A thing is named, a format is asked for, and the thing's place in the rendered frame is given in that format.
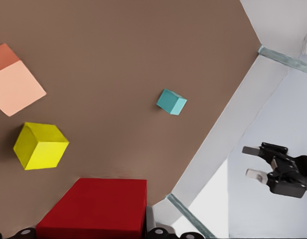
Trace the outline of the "pink wooden cube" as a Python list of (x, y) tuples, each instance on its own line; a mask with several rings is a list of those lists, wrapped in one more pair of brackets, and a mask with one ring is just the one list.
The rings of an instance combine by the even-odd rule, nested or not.
[(32, 73), (5, 43), (0, 45), (0, 110), (12, 116), (46, 95)]

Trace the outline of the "red wooden cube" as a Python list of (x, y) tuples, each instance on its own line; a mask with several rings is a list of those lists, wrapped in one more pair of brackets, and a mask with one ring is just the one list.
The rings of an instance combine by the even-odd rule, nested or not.
[(37, 239), (142, 239), (147, 181), (80, 178), (37, 224)]

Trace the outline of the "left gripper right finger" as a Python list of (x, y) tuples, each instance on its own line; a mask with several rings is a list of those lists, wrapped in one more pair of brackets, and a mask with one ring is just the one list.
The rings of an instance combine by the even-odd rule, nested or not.
[(160, 223), (156, 224), (152, 206), (146, 207), (146, 230), (146, 239), (178, 239), (173, 227)]

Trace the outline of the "yellow wooden cube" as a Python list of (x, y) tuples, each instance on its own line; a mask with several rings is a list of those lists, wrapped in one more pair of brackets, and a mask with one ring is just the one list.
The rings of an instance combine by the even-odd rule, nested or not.
[(13, 150), (24, 170), (55, 168), (69, 141), (53, 124), (25, 122)]

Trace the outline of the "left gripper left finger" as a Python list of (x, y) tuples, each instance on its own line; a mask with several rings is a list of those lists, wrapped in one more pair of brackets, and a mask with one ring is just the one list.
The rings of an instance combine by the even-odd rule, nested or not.
[(14, 235), (14, 239), (36, 239), (35, 228), (25, 228)]

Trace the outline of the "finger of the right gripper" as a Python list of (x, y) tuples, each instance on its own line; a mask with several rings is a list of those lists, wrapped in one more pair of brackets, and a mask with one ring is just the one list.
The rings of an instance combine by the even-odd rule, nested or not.
[(246, 171), (246, 177), (250, 179), (255, 179), (259, 181), (262, 184), (266, 184), (268, 181), (267, 173), (260, 171), (260, 170), (255, 170), (248, 168)]
[(243, 154), (253, 155), (253, 156), (259, 156), (261, 152), (260, 147), (249, 147), (244, 146), (242, 149)]

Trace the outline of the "silver frame post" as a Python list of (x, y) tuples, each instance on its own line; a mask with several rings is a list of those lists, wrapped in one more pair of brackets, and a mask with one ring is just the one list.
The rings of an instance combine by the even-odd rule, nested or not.
[(263, 45), (261, 45), (260, 48), (258, 49), (258, 54), (267, 57), (271, 60), (274, 60), (276, 62), (279, 62), (283, 65), (286, 65), (288, 67), (307, 73), (307, 62), (304, 62), (297, 58), (271, 50)]
[(169, 193), (166, 198), (182, 213), (184, 217), (207, 239), (217, 237), (173, 194)]

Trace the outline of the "blue wooden cube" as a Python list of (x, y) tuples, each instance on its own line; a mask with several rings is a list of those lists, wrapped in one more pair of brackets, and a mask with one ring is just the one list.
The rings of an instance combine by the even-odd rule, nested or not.
[(164, 89), (157, 105), (170, 115), (178, 116), (185, 106), (187, 99), (169, 89)]

